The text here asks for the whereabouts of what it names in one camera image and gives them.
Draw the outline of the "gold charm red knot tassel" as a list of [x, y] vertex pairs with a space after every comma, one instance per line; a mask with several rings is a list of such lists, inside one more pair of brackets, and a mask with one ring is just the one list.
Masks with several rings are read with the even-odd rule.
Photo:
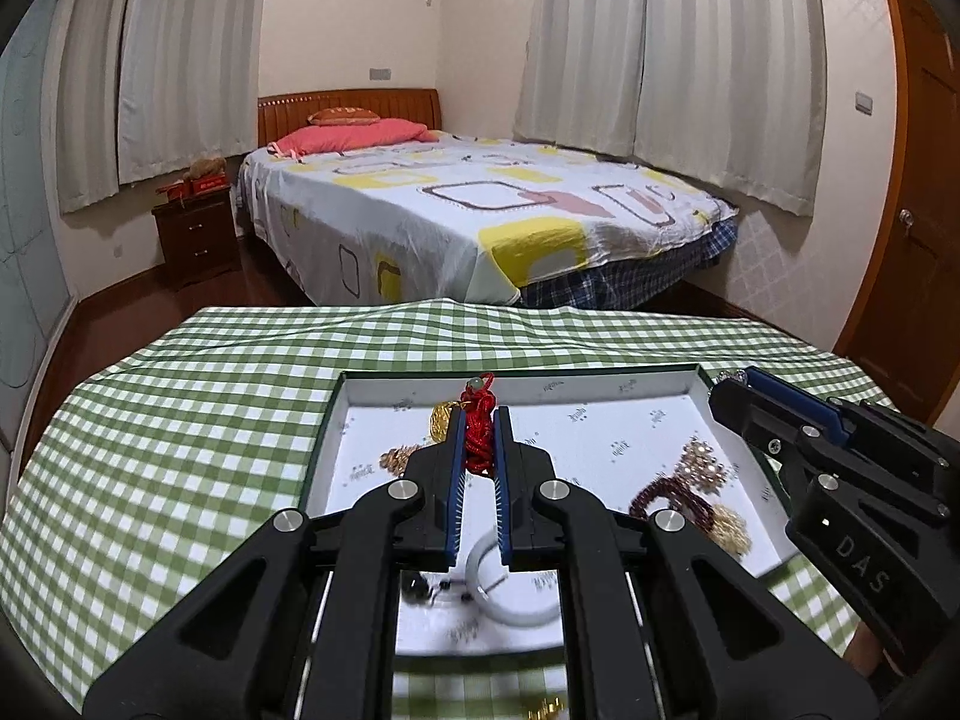
[[439, 444], [448, 435], [449, 422], [455, 411], [462, 411], [466, 420], [467, 470], [472, 475], [493, 476], [493, 411], [496, 408], [496, 395], [493, 393], [494, 375], [491, 372], [474, 377], [466, 383], [457, 400], [438, 403], [431, 411], [430, 439]]

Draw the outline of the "silver rhinestone hair clip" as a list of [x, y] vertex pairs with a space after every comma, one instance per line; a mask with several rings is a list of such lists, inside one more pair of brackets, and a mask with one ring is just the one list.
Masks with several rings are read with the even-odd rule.
[[719, 372], [718, 380], [735, 380], [738, 383], [742, 383], [742, 385], [747, 385], [748, 374], [745, 369], [731, 369], [731, 371]]

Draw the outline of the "pearl gold brooch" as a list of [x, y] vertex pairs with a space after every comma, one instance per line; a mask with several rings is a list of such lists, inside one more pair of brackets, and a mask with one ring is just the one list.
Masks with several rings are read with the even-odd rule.
[[690, 437], [683, 446], [674, 476], [697, 493], [715, 496], [731, 479], [731, 473], [716, 454], [715, 447], [697, 436]]

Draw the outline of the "white jade bangle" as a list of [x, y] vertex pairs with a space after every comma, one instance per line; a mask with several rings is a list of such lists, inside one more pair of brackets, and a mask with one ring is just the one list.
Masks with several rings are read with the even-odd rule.
[[555, 572], [521, 574], [500, 562], [494, 530], [475, 541], [467, 554], [467, 592], [490, 621], [514, 629], [543, 628], [560, 617]]

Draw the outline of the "brown wooden door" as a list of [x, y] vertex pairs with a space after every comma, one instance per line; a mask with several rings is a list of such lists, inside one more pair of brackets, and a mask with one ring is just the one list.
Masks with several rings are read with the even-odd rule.
[[928, 0], [887, 0], [895, 137], [882, 220], [835, 349], [932, 424], [958, 387], [958, 49]]

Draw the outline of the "bed with patterned sheet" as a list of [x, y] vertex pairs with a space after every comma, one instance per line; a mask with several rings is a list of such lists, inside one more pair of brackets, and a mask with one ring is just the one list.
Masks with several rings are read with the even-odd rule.
[[732, 205], [651, 167], [443, 132], [320, 151], [316, 133], [247, 154], [236, 185], [316, 304], [635, 307], [737, 236]]

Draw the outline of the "gold ingot red knot charm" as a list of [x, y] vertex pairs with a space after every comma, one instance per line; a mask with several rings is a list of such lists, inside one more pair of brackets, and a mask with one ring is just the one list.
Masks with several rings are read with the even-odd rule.
[[527, 712], [527, 720], [568, 720], [569, 712], [565, 701], [556, 697], [545, 697], [535, 709]]

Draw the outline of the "green checkered tablecloth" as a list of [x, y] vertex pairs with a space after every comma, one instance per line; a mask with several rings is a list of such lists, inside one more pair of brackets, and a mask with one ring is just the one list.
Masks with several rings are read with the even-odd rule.
[[272, 512], [299, 499], [345, 372], [758, 366], [878, 400], [854, 362], [750, 320], [434, 301], [208, 307], [68, 395], [2, 522], [2, 608], [71, 709]]

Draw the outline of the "right white curtain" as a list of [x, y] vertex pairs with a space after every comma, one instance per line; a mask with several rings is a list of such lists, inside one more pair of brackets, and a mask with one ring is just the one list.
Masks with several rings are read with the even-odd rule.
[[812, 215], [822, 0], [534, 0], [514, 132]]

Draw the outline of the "white curtain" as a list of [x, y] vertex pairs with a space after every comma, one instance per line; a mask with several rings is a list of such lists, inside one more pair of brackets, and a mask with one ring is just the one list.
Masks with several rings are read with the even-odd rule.
[[514, 132], [812, 215], [822, 0], [534, 0]]
[[55, 114], [65, 215], [254, 148], [263, 0], [73, 0]]

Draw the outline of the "pink pillow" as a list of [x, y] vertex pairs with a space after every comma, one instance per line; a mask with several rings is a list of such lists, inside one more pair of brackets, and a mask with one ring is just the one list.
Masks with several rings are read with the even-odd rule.
[[361, 125], [308, 125], [267, 145], [280, 158], [299, 160], [311, 154], [343, 153], [402, 143], [436, 143], [439, 137], [425, 124], [407, 119], [381, 119]]

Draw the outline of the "orange cushion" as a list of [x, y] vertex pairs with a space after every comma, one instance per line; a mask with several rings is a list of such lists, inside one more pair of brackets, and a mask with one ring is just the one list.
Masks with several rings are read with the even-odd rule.
[[338, 106], [316, 110], [308, 117], [308, 124], [316, 127], [361, 127], [381, 121], [381, 115], [364, 107]]

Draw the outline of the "dark wooden nightstand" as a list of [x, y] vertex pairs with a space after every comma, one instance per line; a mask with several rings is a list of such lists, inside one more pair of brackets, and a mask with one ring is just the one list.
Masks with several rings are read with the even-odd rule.
[[171, 288], [184, 288], [241, 265], [226, 188], [187, 202], [161, 203], [151, 215], [160, 239], [164, 277]]

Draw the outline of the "red items on nightstand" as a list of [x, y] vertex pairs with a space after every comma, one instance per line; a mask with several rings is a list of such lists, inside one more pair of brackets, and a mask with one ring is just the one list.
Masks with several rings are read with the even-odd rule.
[[158, 188], [158, 193], [172, 203], [187, 203], [208, 193], [220, 192], [228, 185], [226, 160], [223, 156], [212, 156], [194, 161], [177, 181]]

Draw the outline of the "frosted glass wardrobe door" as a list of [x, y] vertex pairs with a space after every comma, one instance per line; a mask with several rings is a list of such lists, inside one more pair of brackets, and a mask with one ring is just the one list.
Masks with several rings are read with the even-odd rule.
[[44, 65], [59, 0], [32, 0], [2, 52], [2, 458], [26, 458], [39, 390], [75, 307], [47, 199]]

